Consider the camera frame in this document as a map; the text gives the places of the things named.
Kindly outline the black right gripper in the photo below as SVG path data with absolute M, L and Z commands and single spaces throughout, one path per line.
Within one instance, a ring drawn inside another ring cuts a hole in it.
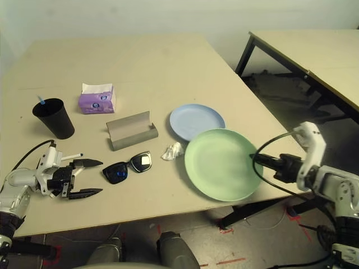
M 303 164 L 301 157 L 291 154 L 280 154 L 279 158 L 266 154 L 250 154 L 250 158 L 262 166 L 277 169 L 274 178 L 283 183 L 295 183 Z

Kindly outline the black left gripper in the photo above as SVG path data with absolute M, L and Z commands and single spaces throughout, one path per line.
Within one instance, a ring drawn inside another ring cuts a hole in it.
M 58 168 L 52 175 L 52 179 L 47 180 L 47 188 L 52 197 L 61 195 L 62 198 L 76 200 L 93 196 L 102 191 L 101 188 L 81 189 L 78 192 L 73 190 L 75 177 L 72 175 L 74 169 L 90 168 L 103 165 L 103 162 L 93 159 L 75 159 L 65 167 Z

